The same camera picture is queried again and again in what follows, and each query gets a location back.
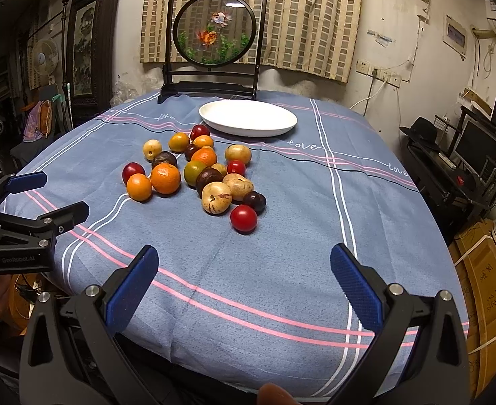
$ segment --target computer monitor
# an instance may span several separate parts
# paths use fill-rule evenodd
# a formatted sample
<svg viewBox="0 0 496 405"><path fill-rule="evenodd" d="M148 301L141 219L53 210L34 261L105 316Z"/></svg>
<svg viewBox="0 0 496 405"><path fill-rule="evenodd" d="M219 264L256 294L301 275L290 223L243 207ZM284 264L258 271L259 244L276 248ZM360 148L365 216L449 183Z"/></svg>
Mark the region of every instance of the computer monitor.
<svg viewBox="0 0 496 405"><path fill-rule="evenodd" d="M469 170L484 181L489 179L494 166L488 163L486 171L482 173L482 170L487 156L496 160L496 139L480 124L474 120L467 121L454 152Z"/></svg>

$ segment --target orange tomato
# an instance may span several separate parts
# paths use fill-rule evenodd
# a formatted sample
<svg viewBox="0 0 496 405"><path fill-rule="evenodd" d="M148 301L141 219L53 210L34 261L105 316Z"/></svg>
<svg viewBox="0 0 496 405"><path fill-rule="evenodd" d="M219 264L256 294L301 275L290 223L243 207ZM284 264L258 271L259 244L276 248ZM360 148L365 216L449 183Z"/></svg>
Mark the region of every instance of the orange tomato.
<svg viewBox="0 0 496 405"><path fill-rule="evenodd" d="M126 183L126 191L134 201L145 201L152 195L151 181L142 173L133 174Z"/></svg>
<svg viewBox="0 0 496 405"><path fill-rule="evenodd" d="M210 148L203 148L192 155L192 161L201 161L206 167L217 163L216 152Z"/></svg>
<svg viewBox="0 0 496 405"><path fill-rule="evenodd" d="M184 132L177 132L169 140L169 149L173 152L184 152L189 145L189 137Z"/></svg>
<svg viewBox="0 0 496 405"><path fill-rule="evenodd" d="M150 182L156 192L171 195L180 186L179 169L169 163L162 163L152 170Z"/></svg>
<svg viewBox="0 0 496 405"><path fill-rule="evenodd" d="M202 149L203 146L210 146L211 148L213 148L214 140L212 140L209 135L200 135L193 141L193 144L196 145L199 149Z"/></svg>

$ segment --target curtain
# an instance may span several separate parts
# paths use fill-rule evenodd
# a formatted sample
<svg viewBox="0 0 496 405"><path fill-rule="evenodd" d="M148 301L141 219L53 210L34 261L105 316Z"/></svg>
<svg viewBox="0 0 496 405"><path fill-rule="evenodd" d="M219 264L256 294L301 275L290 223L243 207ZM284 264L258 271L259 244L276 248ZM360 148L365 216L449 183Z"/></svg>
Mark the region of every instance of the curtain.
<svg viewBox="0 0 496 405"><path fill-rule="evenodd" d="M189 0L175 0L173 14ZM245 0L259 21L261 0ZM141 62L165 62L168 0L144 0ZM261 64L347 82L360 0L268 0ZM255 44L242 63L255 62ZM183 61L172 47L172 61Z"/></svg>

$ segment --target blue gripper pad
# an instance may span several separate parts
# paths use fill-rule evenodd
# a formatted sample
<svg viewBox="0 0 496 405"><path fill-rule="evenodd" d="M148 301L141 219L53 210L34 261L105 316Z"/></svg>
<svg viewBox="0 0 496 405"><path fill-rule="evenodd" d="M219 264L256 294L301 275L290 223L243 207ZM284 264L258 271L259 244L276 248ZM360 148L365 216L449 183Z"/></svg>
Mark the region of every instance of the blue gripper pad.
<svg viewBox="0 0 496 405"><path fill-rule="evenodd" d="M112 274L110 279L115 277L115 273L124 275L117 290L107 297L104 320L112 335L126 329L156 276L158 266L158 252L154 247L145 245L128 268L118 269Z"/></svg>
<svg viewBox="0 0 496 405"><path fill-rule="evenodd" d="M360 265L343 243L330 252L330 267L362 326L377 334L385 314L383 279L373 268Z"/></svg>
<svg viewBox="0 0 496 405"><path fill-rule="evenodd" d="M47 175L44 172L29 173L19 177L12 177L4 187L6 193L21 193L39 189L45 186Z"/></svg>

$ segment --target electrical outlet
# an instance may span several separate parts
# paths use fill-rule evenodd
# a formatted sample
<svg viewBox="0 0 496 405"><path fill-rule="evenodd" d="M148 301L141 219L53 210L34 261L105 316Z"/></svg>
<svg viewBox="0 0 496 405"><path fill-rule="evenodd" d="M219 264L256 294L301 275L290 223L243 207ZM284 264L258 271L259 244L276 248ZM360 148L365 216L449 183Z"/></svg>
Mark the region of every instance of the electrical outlet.
<svg viewBox="0 0 496 405"><path fill-rule="evenodd" d="M383 82L388 82L390 80L390 77L392 76L392 72L388 70L374 69L373 76L376 79L382 80Z"/></svg>
<svg viewBox="0 0 496 405"><path fill-rule="evenodd" d="M363 60L359 59L356 62L356 70L360 74L365 74L365 75L369 76L371 74L370 73L370 67L371 67L371 64L368 61L363 61Z"/></svg>
<svg viewBox="0 0 496 405"><path fill-rule="evenodd" d="M372 74L376 79L382 80L396 88L402 84L402 77L399 74L393 73L389 70L374 69Z"/></svg>
<svg viewBox="0 0 496 405"><path fill-rule="evenodd" d="M388 83L390 83L390 85L395 86L396 88L399 88L400 85L402 84L402 77L399 74L393 74L390 76Z"/></svg>

